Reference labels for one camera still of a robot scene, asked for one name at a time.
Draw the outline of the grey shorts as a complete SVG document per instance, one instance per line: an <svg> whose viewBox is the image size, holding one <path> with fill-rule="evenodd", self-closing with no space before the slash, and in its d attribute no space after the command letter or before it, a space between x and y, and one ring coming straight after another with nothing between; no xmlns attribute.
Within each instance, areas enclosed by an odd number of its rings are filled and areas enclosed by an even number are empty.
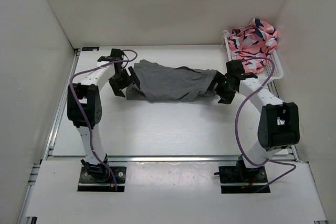
<svg viewBox="0 0 336 224"><path fill-rule="evenodd" d="M135 63L134 71L140 80L140 86L134 84L127 87L126 99L151 103L194 102L211 96L208 88L217 74L217 70L186 66L172 68L147 60Z"/></svg>

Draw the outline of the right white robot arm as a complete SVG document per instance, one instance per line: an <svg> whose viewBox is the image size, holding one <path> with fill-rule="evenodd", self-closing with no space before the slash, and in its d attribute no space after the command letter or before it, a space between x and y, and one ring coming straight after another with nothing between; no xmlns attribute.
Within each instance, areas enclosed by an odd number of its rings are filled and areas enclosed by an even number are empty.
<svg viewBox="0 0 336 224"><path fill-rule="evenodd" d="M300 140L299 110L294 102L284 102L274 96L253 73L222 74L218 72L209 88L219 97L220 104L231 104L236 93L245 96L235 116L235 137L241 156L236 163L236 177L247 182L282 149ZM239 139L239 116L246 102L251 102L260 114L257 141L244 151Z"/></svg>

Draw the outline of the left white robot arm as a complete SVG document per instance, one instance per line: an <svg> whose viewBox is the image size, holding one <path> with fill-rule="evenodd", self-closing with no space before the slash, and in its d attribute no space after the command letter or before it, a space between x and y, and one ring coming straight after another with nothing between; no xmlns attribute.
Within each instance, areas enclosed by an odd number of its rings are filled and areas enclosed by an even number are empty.
<svg viewBox="0 0 336 224"><path fill-rule="evenodd" d="M107 82L114 85L115 95L132 84L140 85L134 70L127 63L136 60L132 49L113 49L110 56L102 56L92 69L75 73L68 86L67 117L78 130L85 150L82 165L86 172L100 183L117 184L107 154L103 150L99 133L102 118L100 90Z"/></svg>

